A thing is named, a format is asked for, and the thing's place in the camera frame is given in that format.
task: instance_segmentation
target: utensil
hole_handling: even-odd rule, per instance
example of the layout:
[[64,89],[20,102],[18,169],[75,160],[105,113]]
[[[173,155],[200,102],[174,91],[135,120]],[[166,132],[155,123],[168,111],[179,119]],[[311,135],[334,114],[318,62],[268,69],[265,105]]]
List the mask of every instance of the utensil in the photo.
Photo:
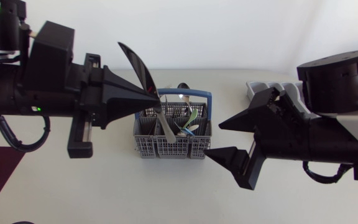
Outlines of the utensil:
[[[184,88],[184,89],[188,89],[188,90],[190,89],[190,87],[186,83],[179,84],[178,88]],[[185,103],[187,103],[187,105],[189,106],[190,113],[192,113],[193,110],[191,109],[191,106],[190,106],[190,96],[186,96],[186,95],[182,95],[182,94],[179,94],[178,96],[181,100],[183,100]]]
[[[192,125],[188,128],[189,131],[193,132],[194,130],[196,130],[199,127],[198,124]],[[178,132],[177,136],[180,137],[186,137],[186,133],[184,133],[183,131]]]
[[[137,54],[135,54],[135,52],[125,44],[120,42],[118,42],[118,44],[121,47],[122,51],[124,51],[132,67],[134,68],[135,73],[139,78],[140,83],[143,86],[143,89],[147,93],[151,95],[155,95],[155,97],[159,99],[160,97],[158,95],[158,91],[157,88],[155,87],[152,76],[150,75],[150,72],[147,69],[147,67],[144,65],[142,59],[140,59],[140,57]],[[161,122],[161,126],[162,129],[164,130],[165,138],[167,139],[167,142],[169,144],[175,143],[177,139],[175,137],[175,134],[172,132],[171,128],[169,127],[167,120],[165,119],[164,113],[162,111],[161,101],[157,105],[153,106],[153,110],[157,115],[157,118]]]
[[189,129],[189,131],[194,131],[194,130],[196,130],[198,127],[199,127],[199,125],[198,125],[198,124],[195,124],[195,125],[191,125],[188,129]]
[[183,126],[183,128],[186,128],[192,121],[194,121],[197,118],[197,114],[198,114],[198,110],[196,108],[191,113],[189,120],[186,122],[186,124]]
[[176,122],[174,122],[174,123],[175,123],[175,125],[180,129],[180,132],[185,133],[185,134],[189,134],[189,135],[191,135],[191,136],[194,136],[194,134],[193,134],[189,129],[187,129],[187,128],[182,128],[182,127],[180,127]]

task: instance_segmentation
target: spoon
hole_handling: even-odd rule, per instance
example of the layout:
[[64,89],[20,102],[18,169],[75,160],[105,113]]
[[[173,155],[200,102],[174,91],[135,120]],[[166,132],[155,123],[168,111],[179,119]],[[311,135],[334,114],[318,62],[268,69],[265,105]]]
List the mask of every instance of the spoon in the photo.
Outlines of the spoon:
[[[179,84],[178,88],[184,88],[184,89],[188,89],[188,90],[190,89],[190,87],[186,83]],[[186,96],[183,94],[179,94],[178,96],[181,100],[183,100],[185,103],[187,103],[187,105],[189,106],[190,113],[192,113],[193,110],[190,107],[190,96]]]

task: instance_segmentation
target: white table surface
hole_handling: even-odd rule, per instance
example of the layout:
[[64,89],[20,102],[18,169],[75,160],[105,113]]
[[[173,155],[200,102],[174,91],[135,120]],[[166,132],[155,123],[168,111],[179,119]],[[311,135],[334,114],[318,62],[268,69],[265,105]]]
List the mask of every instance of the white table surface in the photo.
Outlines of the white table surface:
[[[115,71],[139,83],[133,71]],[[218,124],[244,110],[246,81],[294,77],[255,70],[152,70],[157,87],[186,82],[213,94],[212,148],[249,149],[252,134]],[[8,116],[18,138],[32,142],[42,119]],[[134,116],[93,128],[91,159],[69,159],[71,118],[52,118],[39,150],[24,156],[0,193],[0,223],[358,223],[358,181],[352,170],[337,184],[311,180],[300,161],[267,159],[254,191],[205,160],[141,159],[134,150]],[[0,146],[7,146],[0,135]],[[310,164],[325,175],[337,165]]]

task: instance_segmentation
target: cutlery basket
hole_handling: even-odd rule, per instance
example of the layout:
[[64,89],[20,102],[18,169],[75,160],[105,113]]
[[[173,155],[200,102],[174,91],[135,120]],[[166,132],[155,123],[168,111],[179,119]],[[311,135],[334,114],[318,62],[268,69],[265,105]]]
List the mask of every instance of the cutlery basket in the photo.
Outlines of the cutlery basket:
[[[160,95],[189,95],[207,98],[207,103],[192,103],[192,109],[197,109],[198,114],[190,125],[198,124],[199,128],[194,130],[194,136],[175,136],[177,141],[169,144],[165,139],[164,131],[160,121],[157,119],[152,108],[143,110],[135,114],[134,137],[136,150],[139,151],[141,158],[161,159],[204,159],[204,150],[208,150],[211,144],[211,107],[212,94],[206,91],[187,90],[187,89],[158,89]],[[185,102],[162,103],[162,111],[165,119],[173,133],[180,130],[175,125],[185,125],[188,121],[188,106]]]

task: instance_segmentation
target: black cable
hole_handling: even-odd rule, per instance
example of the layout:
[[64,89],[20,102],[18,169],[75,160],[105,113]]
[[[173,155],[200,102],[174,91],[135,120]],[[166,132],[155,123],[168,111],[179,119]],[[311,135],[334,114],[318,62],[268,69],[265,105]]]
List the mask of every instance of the black cable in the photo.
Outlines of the black cable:
[[308,161],[303,161],[303,170],[306,172],[306,174],[308,174],[308,176],[310,178],[312,178],[313,180],[321,183],[321,184],[333,184],[339,181],[339,179],[351,168],[353,168],[353,165],[349,165],[349,164],[341,164],[338,168],[338,171],[336,173],[336,175],[332,176],[332,177],[326,177],[323,175],[319,175],[314,173],[313,171],[309,170],[309,162]]
[[2,136],[4,136],[4,139],[7,141],[7,143],[13,147],[15,150],[20,152],[32,152],[39,147],[41,147],[45,141],[48,138],[49,132],[50,132],[50,120],[49,117],[43,116],[45,121],[45,127],[44,127],[44,134],[42,137],[33,144],[22,144],[22,141],[18,140],[9,127],[8,123],[6,122],[4,116],[0,116],[0,131],[2,133]]

